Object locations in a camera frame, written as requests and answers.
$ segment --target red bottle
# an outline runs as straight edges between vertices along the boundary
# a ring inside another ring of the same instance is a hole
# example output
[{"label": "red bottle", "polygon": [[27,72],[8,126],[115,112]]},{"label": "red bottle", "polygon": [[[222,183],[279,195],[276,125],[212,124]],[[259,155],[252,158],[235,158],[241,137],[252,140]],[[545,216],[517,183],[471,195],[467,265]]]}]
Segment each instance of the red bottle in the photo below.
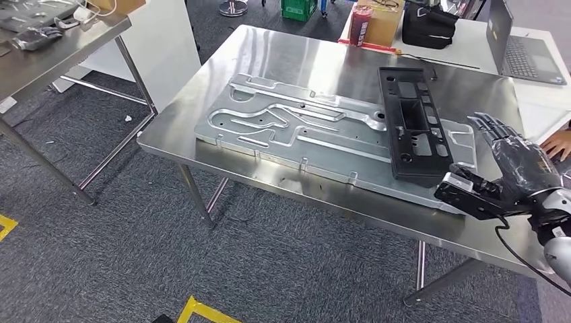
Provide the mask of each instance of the red bottle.
[{"label": "red bottle", "polygon": [[353,46],[361,47],[369,20],[373,16],[373,9],[368,5],[356,5],[353,7],[353,17],[351,28],[349,29],[349,43]]}]

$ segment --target black tray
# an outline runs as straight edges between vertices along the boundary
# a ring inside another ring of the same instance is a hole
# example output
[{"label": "black tray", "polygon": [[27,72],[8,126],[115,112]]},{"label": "black tray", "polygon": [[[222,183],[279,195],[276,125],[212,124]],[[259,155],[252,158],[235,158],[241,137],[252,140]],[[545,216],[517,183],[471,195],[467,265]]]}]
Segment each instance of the black tray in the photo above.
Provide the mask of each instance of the black tray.
[{"label": "black tray", "polygon": [[381,67],[378,75],[393,176],[427,188],[437,185],[453,160],[424,70]]}]

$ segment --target human hand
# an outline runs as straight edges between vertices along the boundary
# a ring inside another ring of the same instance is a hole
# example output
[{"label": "human hand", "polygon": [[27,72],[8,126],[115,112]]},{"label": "human hand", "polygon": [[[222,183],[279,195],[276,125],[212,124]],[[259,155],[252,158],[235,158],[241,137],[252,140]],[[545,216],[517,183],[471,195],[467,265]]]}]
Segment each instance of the human hand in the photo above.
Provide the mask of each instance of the human hand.
[{"label": "human hand", "polygon": [[560,130],[552,134],[541,144],[541,148],[545,150],[550,159],[560,152],[561,162],[564,161],[571,153],[571,131]]}]

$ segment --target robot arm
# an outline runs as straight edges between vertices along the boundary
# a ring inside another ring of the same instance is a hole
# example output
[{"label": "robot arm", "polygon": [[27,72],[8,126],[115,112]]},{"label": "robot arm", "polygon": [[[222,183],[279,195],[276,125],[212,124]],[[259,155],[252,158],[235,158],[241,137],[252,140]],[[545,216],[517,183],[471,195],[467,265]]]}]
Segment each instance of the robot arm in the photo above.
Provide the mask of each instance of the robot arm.
[{"label": "robot arm", "polygon": [[531,214],[528,221],[544,246],[545,259],[571,285],[571,191],[563,188],[560,175],[538,145],[488,114],[476,113],[468,118],[492,149],[503,176],[489,182],[453,164],[434,196],[479,220],[500,219],[503,225],[496,227],[496,233],[507,249],[571,296],[517,255],[499,232],[510,228],[505,217]]}]

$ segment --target yellow tape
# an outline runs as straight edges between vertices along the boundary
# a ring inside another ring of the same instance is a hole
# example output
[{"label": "yellow tape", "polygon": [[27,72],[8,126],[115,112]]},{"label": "yellow tape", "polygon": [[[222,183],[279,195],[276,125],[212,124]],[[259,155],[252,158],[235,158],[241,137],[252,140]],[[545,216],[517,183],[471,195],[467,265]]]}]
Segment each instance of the yellow tape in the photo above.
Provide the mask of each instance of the yellow tape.
[{"label": "yellow tape", "polygon": [[187,323],[193,313],[215,323],[241,323],[240,321],[235,320],[213,308],[209,308],[208,306],[199,303],[193,296],[189,298],[189,301],[184,306],[184,309],[182,310],[182,313],[180,313],[180,317],[176,323]]},{"label": "yellow tape", "polygon": [[10,231],[12,231],[18,225],[18,223],[0,214],[0,225],[4,227],[4,229],[0,231],[0,241],[2,241],[2,239],[6,238]]}]

